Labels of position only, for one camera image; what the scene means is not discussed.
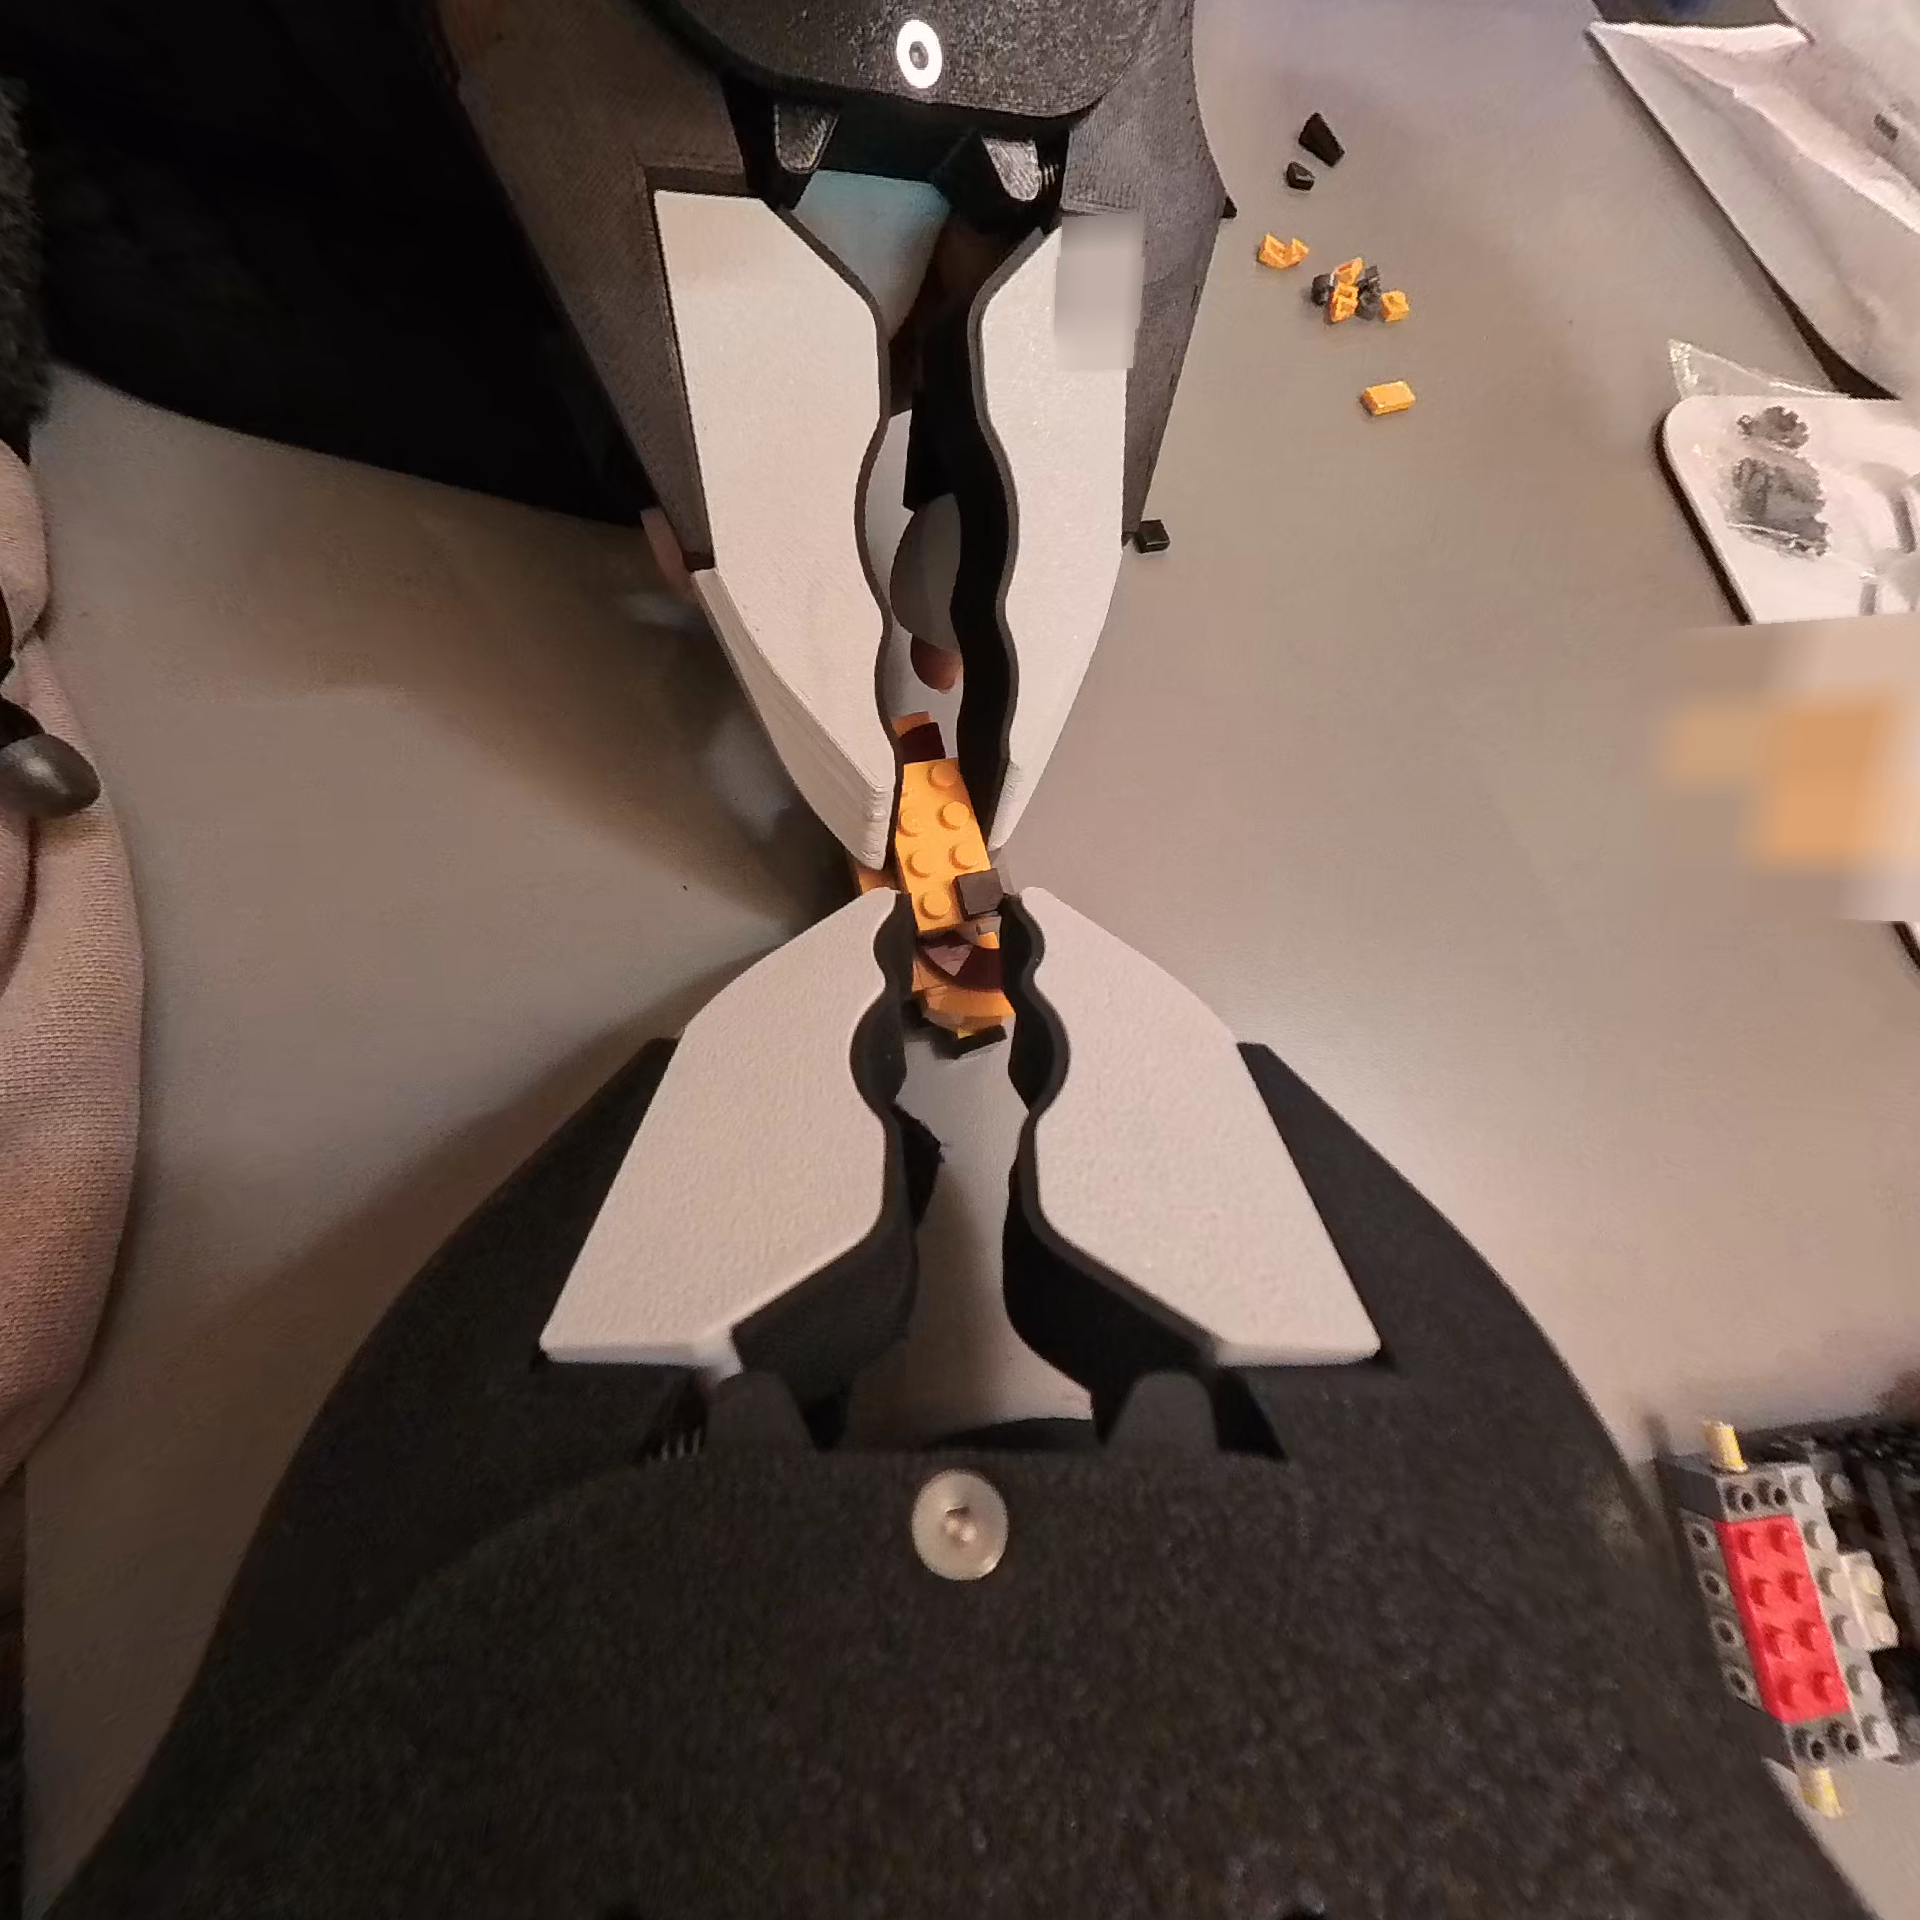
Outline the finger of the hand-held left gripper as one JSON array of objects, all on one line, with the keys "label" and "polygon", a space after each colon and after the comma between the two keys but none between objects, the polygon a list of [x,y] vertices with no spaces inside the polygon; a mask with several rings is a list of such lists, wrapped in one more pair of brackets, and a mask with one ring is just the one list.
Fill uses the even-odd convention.
[{"label": "finger of the hand-held left gripper", "polygon": [[1032,801],[1113,606],[1143,281],[1138,218],[1063,218],[969,314],[988,502],[1006,510],[990,563],[990,635],[1009,667],[988,747],[990,850]]},{"label": "finger of the hand-held left gripper", "polygon": [[692,588],[784,771],[853,858],[884,858],[886,616],[861,532],[886,424],[878,309],[756,198],[655,195],[711,557]]}]

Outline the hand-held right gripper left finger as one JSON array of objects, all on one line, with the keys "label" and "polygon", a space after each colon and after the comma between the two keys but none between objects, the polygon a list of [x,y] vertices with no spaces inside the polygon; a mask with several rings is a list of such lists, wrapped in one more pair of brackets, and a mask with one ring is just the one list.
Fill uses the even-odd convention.
[{"label": "hand-held right gripper left finger", "polygon": [[864,894],[688,1020],[538,1334],[545,1360],[854,1378],[916,1297],[900,1008],[914,924]]}]

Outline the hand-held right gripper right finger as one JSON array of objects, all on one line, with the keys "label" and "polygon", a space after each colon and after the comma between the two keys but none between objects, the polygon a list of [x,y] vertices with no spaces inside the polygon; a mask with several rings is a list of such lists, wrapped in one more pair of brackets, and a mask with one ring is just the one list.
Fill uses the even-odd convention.
[{"label": "hand-held right gripper right finger", "polygon": [[1001,1294],[1021,1342],[1066,1378],[1375,1358],[1234,1034],[1037,885],[1008,906],[1001,956],[1024,1104]]}]

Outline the orange lego car front assembly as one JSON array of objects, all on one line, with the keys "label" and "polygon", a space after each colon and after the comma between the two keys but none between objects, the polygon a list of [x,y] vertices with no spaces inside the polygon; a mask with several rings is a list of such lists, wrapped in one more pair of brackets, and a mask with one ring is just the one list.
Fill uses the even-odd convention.
[{"label": "orange lego car front assembly", "polygon": [[902,894],[914,920],[906,1008],[948,1059],[1009,1037],[1017,1011],[1004,990],[1004,885],[958,756],[927,710],[892,721],[897,804],[878,869],[853,865],[857,894]]}]

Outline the person's left forearm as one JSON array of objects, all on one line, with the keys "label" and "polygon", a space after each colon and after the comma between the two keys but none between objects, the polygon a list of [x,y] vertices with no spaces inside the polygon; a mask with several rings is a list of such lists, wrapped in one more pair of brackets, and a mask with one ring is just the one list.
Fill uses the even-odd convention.
[{"label": "person's left forearm", "polygon": [[597,522],[655,502],[430,5],[5,3],[5,436],[55,368]]}]

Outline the grey black lego car chassis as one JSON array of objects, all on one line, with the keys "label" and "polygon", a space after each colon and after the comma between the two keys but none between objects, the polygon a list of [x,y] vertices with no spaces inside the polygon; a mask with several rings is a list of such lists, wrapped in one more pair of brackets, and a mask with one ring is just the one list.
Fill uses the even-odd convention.
[{"label": "grey black lego car chassis", "polygon": [[1655,1481],[1719,1681],[1804,1803],[1917,1756],[1917,1426],[1708,1424]]}]

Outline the white paper bag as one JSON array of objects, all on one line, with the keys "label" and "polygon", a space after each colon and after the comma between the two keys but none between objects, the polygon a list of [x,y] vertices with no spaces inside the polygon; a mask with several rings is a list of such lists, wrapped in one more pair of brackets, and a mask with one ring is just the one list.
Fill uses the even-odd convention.
[{"label": "white paper bag", "polygon": [[1854,372],[1914,401],[1917,5],[1591,25],[1762,269]]}]

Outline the person's beige hoodie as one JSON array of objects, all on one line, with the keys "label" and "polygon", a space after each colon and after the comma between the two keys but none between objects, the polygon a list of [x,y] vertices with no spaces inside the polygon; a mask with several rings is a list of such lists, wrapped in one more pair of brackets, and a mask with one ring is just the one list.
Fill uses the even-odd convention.
[{"label": "person's beige hoodie", "polygon": [[5,753],[48,760],[1,821],[1,1478],[72,1394],[128,1221],[141,946],[128,852],[41,637],[49,557],[28,461],[1,450]]}]

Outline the black hoodie drawstring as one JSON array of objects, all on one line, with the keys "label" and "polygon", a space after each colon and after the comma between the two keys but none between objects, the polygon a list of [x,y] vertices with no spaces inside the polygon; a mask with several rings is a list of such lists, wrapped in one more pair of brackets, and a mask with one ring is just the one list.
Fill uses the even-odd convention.
[{"label": "black hoodie drawstring", "polygon": [[64,738],[36,731],[1,746],[5,816],[52,824],[82,813],[100,795],[92,763]]}]

